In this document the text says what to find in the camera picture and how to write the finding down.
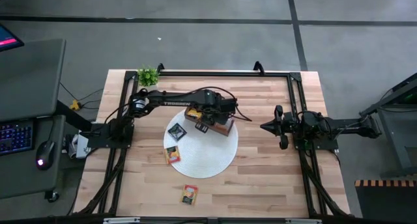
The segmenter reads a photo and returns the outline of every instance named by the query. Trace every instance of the potted plant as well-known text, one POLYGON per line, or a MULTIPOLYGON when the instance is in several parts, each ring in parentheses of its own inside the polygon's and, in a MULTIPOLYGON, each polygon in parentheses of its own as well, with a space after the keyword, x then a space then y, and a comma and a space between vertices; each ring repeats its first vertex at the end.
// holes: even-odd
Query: potted plant
POLYGON ((158 76, 159 73, 151 66, 144 66, 137 71, 139 76, 139 83, 142 87, 146 88, 148 91, 156 90, 158 87, 156 84, 158 83, 158 76))

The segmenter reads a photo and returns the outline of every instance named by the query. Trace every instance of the monitor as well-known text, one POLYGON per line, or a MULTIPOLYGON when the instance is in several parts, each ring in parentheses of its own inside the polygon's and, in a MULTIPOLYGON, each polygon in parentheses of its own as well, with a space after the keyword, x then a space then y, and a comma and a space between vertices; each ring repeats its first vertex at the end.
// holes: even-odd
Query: monitor
POLYGON ((24 43, 6 27, 0 24, 0 51, 23 46, 24 43))

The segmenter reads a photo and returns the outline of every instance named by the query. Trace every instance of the wooden table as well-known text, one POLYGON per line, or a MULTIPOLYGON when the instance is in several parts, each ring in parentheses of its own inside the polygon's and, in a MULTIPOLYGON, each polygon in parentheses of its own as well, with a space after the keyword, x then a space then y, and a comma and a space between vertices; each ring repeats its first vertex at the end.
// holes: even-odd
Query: wooden table
MULTIPOLYGON (((104 122, 118 107, 124 72, 109 70, 98 121, 104 122)), ((326 115, 318 73, 301 74, 308 109, 326 115)), ((236 120, 239 141, 232 164, 221 174, 206 179, 189 178, 167 165, 163 155, 165 128, 172 117, 184 108, 156 108, 150 115, 135 121, 135 134, 124 166, 117 215, 308 217, 300 162, 291 144, 291 136, 289 148, 281 150, 279 137, 259 127, 274 118, 275 105, 282 105, 284 112, 290 111, 285 78, 161 77, 158 89, 186 92, 205 86, 231 91, 238 98, 239 109, 253 120, 236 120), (179 203, 185 184, 199 187, 194 206, 179 203)), ((84 208, 102 185, 108 154, 109 150, 103 148, 87 158, 75 212, 84 208)), ((341 209, 349 212, 337 159, 321 150, 317 151, 317 158, 323 186, 341 209)), ((110 189, 107 208, 112 191, 113 188, 110 189)), ((315 189, 313 198, 316 210, 319 210, 315 189)))

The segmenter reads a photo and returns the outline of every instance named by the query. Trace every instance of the green plant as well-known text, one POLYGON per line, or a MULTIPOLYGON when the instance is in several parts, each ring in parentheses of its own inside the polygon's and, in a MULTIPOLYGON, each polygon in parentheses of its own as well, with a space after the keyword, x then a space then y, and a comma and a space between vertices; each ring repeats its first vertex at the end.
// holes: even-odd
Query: green plant
POLYGON ((142 68, 137 71, 139 82, 143 87, 155 85, 158 83, 159 73, 151 66, 142 65, 142 68))

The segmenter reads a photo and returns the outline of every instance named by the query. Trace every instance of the white circular mat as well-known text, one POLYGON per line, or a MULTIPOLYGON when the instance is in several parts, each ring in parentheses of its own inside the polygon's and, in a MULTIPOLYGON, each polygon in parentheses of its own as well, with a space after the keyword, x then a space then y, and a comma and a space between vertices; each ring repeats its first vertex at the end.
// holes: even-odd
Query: white circular mat
POLYGON ((181 161, 172 163, 172 166, 192 178, 210 178, 220 174, 235 158, 238 142, 236 126, 233 124, 228 137, 210 129, 203 133, 195 128, 194 122, 185 119, 184 112, 171 120, 164 135, 164 148, 178 146, 180 152, 181 161), (168 133, 175 123, 187 131, 178 142, 168 133))

